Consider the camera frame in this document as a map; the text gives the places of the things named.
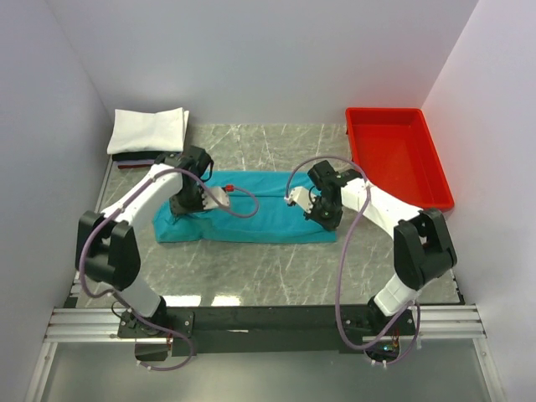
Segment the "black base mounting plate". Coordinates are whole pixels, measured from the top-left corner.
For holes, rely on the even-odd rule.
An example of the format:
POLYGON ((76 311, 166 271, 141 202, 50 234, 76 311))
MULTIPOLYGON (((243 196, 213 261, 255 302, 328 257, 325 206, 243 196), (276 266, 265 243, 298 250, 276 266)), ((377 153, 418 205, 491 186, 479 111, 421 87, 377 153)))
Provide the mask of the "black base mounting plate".
MULTIPOLYGON (((388 323, 365 305, 341 307, 343 332, 349 341, 362 346, 364 338, 374 338, 388 323)), ((169 337, 151 329, 132 313, 124 312, 117 336, 121 339, 169 337)), ((203 353, 322 352, 364 353, 353 350, 339 334, 334 306, 278 307, 167 307, 167 328, 193 342, 194 351, 203 353)), ((413 336, 416 321, 410 310, 382 337, 413 336)))

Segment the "red plastic bin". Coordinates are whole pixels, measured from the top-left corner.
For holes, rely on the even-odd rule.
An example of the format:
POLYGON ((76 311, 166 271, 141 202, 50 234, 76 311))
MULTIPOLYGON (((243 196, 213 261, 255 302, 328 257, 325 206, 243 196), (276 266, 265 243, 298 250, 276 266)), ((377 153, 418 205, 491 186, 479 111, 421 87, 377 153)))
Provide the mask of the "red plastic bin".
POLYGON ((349 107, 345 116, 352 159, 376 186, 424 209, 454 208, 420 109, 349 107))

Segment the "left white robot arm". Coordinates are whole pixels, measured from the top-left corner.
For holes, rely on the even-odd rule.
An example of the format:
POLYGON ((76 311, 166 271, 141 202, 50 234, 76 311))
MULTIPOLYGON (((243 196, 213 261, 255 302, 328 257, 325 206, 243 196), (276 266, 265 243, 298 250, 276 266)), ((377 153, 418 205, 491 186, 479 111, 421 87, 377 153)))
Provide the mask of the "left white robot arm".
POLYGON ((82 289, 91 298, 112 294, 137 312, 137 326, 150 337, 168 324, 166 303, 142 278, 137 233, 169 202, 181 216, 211 207, 202 176, 212 157, 201 147, 180 155, 164 153, 149 172, 119 201, 99 213, 88 211, 78 223, 75 267, 82 289))

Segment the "teal t shirt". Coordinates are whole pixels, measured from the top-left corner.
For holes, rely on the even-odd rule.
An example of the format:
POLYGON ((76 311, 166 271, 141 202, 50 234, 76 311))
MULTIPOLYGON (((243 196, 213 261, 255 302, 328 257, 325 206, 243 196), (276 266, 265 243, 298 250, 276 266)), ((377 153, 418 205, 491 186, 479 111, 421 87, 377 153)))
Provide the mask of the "teal t shirt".
POLYGON ((337 234, 306 220, 302 210, 284 201, 288 172, 217 171, 210 187, 235 185, 258 199, 259 211, 241 219, 213 209, 204 213, 173 217, 166 202, 155 213, 152 225, 158 243, 197 240, 255 244, 333 243, 337 234))

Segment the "white folded t shirt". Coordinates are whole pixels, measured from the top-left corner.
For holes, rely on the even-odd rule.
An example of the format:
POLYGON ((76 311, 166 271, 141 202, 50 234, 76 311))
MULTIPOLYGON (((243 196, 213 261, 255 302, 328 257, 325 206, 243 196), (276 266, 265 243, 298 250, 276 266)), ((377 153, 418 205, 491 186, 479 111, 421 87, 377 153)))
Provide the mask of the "white folded t shirt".
POLYGON ((125 152, 181 152, 190 111, 179 107, 146 113, 115 109, 108 155, 125 152))

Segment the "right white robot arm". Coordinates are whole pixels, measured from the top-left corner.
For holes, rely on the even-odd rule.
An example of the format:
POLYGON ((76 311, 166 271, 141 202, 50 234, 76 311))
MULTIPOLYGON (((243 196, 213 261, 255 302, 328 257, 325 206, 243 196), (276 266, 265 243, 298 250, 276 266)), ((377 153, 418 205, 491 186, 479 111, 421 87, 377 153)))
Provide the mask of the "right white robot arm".
POLYGON ((354 169, 338 172, 327 160, 313 165, 307 175, 319 194, 303 187, 289 193, 289 202, 299 205, 306 219, 334 231, 347 208, 376 224, 393 240, 394 274, 372 297, 367 315, 372 331, 389 332, 397 323, 396 313, 457 263, 444 214, 436 208, 422 209, 401 201, 354 169))

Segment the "black folded t shirt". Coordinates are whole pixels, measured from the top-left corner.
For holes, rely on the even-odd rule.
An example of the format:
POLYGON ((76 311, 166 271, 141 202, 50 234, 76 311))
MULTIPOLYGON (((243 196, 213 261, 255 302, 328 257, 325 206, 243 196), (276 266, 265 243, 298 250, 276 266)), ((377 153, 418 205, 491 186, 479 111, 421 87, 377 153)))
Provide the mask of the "black folded t shirt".
POLYGON ((169 155, 180 155, 180 151, 139 151, 139 152, 120 152, 117 154, 113 154, 111 156, 111 159, 114 162, 143 162, 143 161, 151 161, 155 162, 158 160, 162 155, 169 156, 169 155))

